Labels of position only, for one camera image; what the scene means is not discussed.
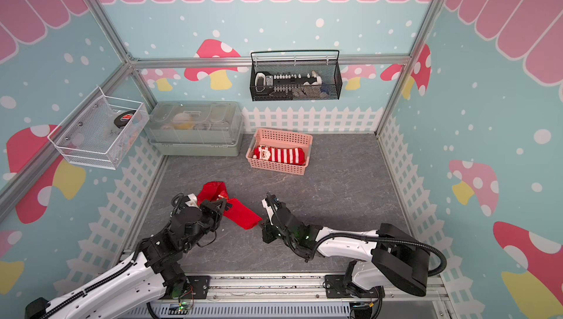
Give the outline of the plain red sock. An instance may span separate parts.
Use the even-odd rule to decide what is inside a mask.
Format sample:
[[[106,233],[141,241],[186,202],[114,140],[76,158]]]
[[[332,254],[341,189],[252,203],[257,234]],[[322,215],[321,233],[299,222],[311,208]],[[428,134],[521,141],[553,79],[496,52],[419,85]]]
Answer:
[[[244,230],[256,227],[262,218],[247,208],[238,199],[228,199],[224,216]]]

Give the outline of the red white striped sock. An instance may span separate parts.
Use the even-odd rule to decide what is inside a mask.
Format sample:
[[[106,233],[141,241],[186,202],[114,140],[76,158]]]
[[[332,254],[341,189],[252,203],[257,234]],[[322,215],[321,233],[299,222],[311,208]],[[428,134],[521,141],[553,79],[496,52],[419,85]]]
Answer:
[[[306,164],[305,152],[300,147],[277,148],[259,145],[255,147],[251,157],[256,160],[296,166],[304,166]]]

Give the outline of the red doll face sock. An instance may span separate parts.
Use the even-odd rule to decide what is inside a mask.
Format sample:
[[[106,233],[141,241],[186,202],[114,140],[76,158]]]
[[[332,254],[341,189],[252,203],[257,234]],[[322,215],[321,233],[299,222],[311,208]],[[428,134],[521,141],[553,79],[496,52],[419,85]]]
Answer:
[[[230,199],[225,182],[206,183],[196,198],[198,205],[201,205],[204,201],[215,202],[222,199]]]

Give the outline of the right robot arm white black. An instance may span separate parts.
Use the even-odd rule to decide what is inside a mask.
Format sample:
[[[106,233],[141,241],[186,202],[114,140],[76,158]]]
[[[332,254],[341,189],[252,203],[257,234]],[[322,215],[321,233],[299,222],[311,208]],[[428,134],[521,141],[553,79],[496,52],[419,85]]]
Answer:
[[[273,194],[266,196],[262,207],[268,214],[261,224],[265,243],[280,240],[305,262],[316,257],[349,259],[344,275],[325,278],[328,296],[382,296],[386,286],[394,286],[423,297],[428,279],[447,268],[443,252],[391,224],[382,223],[378,229],[364,232],[307,225]]]

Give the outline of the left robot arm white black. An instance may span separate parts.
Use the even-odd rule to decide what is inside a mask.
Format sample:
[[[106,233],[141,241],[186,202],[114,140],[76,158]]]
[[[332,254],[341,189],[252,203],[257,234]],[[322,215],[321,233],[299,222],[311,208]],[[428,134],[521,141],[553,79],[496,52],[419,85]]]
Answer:
[[[204,236],[216,233],[229,204],[177,194],[172,205],[163,229],[140,240],[126,259],[63,296],[35,299],[26,306],[25,318],[116,318],[141,304],[192,292],[179,262]]]

